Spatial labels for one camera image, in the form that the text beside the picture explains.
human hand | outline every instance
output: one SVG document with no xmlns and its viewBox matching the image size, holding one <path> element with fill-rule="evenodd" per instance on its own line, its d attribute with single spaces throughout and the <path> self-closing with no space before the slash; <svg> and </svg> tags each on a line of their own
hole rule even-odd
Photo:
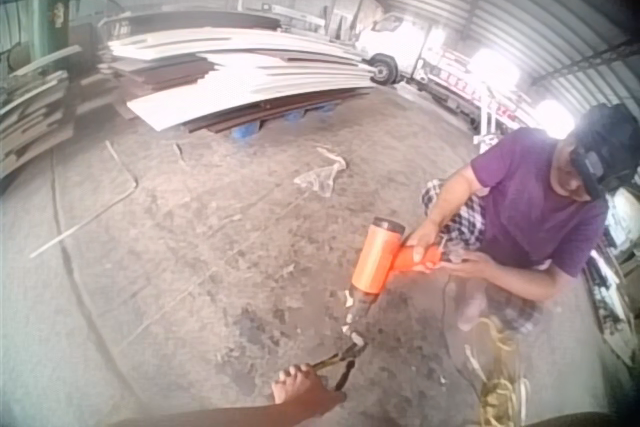
<svg viewBox="0 0 640 427">
<path fill-rule="evenodd" d="M 424 257 L 426 249 L 436 243 L 440 226 L 437 222 L 427 217 L 420 227 L 418 227 L 407 239 L 405 245 L 413 246 L 413 261 L 420 262 Z"/>
<path fill-rule="evenodd" d="M 326 414 L 345 401 L 344 392 L 327 389 L 310 365 L 292 365 L 271 384 L 276 404 L 290 403 L 308 418 Z"/>
<path fill-rule="evenodd" d="M 496 265 L 495 261 L 487 254 L 465 250 L 461 255 L 461 262 L 440 262 L 440 267 L 458 277 L 485 278 L 488 272 Z"/>
</svg>

plaid shorts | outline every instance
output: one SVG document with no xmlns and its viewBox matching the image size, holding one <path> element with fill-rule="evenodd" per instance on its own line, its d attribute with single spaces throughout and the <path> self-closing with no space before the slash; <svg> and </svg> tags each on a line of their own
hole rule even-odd
<svg viewBox="0 0 640 427">
<path fill-rule="evenodd" d="M 422 194 L 422 204 L 426 213 L 434 204 L 444 184 L 436 179 L 427 183 Z M 477 250 L 482 244 L 485 229 L 485 212 L 482 197 L 473 195 L 442 229 L 447 241 L 457 240 L 468 250 Z M 525 334 L 540 323 L 542 306 L 507 292 L 497 285 L 488 283 L 485 289 L 487 309 L 495 317 L 503 330 Z"/>
</svg>

concrete floor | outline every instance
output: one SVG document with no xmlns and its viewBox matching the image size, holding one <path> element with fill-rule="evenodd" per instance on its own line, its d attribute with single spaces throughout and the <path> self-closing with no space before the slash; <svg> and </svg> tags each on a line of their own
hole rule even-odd
<svg viewBox="0 0 640 427">
<path fill-rule="evenodd" d="M 461 122 L 400 86 L 255 137 L 157 133 L 110 107 L 32 162 L 2 197 L 3 424 L 87 426 L 134 412 L 265 403 L 276 372 L 341 339 L 342 297 L 367 226 L 414 227 L 424 183 L 474 154 Z M 29 254 L 137 190 L 35 259 Z M 173 144 L 184 154 L 181 164 Z M 294 185 L 343 156 L 333 195 Z M 440 316 L 444 273 L 394 279 L 331 426 L 458 426 L 475 398 L 454 369 L 468 342 Z M 521 343 L 529 419 L 606 410 L 626 382 L 582 281 Z"/>
</svg>

white truck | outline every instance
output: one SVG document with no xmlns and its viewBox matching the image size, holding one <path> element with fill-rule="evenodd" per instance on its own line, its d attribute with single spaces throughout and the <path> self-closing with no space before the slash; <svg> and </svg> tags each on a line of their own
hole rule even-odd
<svg viewBox="0 0 640 427">
<path fill-rule="evenodd" d="M 428 29 L 400 14 L 386 14 L 360 32 L 356 50 L 374 69 L 381 85 L 407 79 L 419 90 L 463 115 L 479 131 L 482 108 L 495 112 L 497 129 L 508 132 L 532 125 L 531 101 L 513 89 L 489 88 L 470 70 L 471 59 L 442 48 L 444 31 Z"/>
<path fill-rule="evenodd" d="M 386 14 L 356 37 L 355 47 L 375 69 L 372 80 L 381 85 L 411 78 L 427 31 L 399 14 Z"/>
<path fill-rule="evenodd" d="M 471 59 L 450 49 L 427 62 L 421 58 L 413 74 L 419 90 L 464 116 L 479 131 L 482 110 L 495 115 L 497 130 L 506 133 L 535 126 L 531 99 L 514 88 L 490 87 L 470 69 Z"/>
</svg>

stack of panels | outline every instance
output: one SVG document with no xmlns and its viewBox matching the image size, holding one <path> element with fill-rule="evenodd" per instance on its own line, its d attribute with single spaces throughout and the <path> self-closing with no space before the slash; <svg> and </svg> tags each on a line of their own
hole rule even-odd
<svg viewBox="0 0 640 427">
<path fill-rule="evenodd" d="M 197 55 L 168 57 L 157 61 L 119 60 L 110 64 L 126 101 L 166 89 L 195 83 L 214 66 Z"/>
<path fill-rule="evenodd" d="M 103 19 L 98 24 L 105 40 L 149 34 L 173 29 L 201 27 L 235 27 L 241 29 L 278 30 L 280 20 L 267 15 L 176 6 L 176 10 L 130 12 Z"/>
<path fill-rule="evenodd" d="M 369 80 L 372 69 L 354 53 L 328 42 L 279 32 L 183 29 L 130 37 L 110 42 L 109 47 L 113 56 L 126 59 L 110 65 L 122 77 L 130 65 L 164 66 L 166 71 L 154 69 L 162 70 L 156 90 L 146 88 L 148 79 L 143 82 L 144 90 L 132 88 L 130 81 L 124 84 L 132 93 L 127 97 L 129 108 L 156 130 L 193 122 L 188 126 L 192 130 L 193 125 L 203 125 L 202 120 L 196 121 L 203 117 L 224 119 L 224 125 L 230 125 L 235 117 L 260 120 L 276 111 L 311 106 L 312 101 L 340 101 L 373 87 Z M 193 70 L 183 79 L 193 81 L 204 75 L 180 86 L 165 76 L 178 65 L 186 68 L 185 64 Z"/>
<path fill-rule="evenodd" d="M 73 135 L 65 71 L 11 78 L 0 107 L 0 178 Z"/>
</svg>

